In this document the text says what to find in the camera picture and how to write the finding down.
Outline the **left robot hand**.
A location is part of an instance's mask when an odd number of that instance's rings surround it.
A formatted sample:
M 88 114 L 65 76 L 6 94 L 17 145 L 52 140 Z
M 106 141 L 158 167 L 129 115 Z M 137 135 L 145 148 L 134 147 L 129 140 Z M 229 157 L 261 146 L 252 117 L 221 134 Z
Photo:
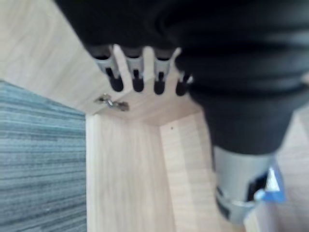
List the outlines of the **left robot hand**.
M 204 111 L 221 215 L 241 224 L 261 202 L 268 172 L 296 109 L 309 100 L 306 0 L 57 0 L 81 44 L 116 92 L 124 88 L 114 45 L 136 92 L 143 49 L 154 51 L 154 92 L 171 62 Z

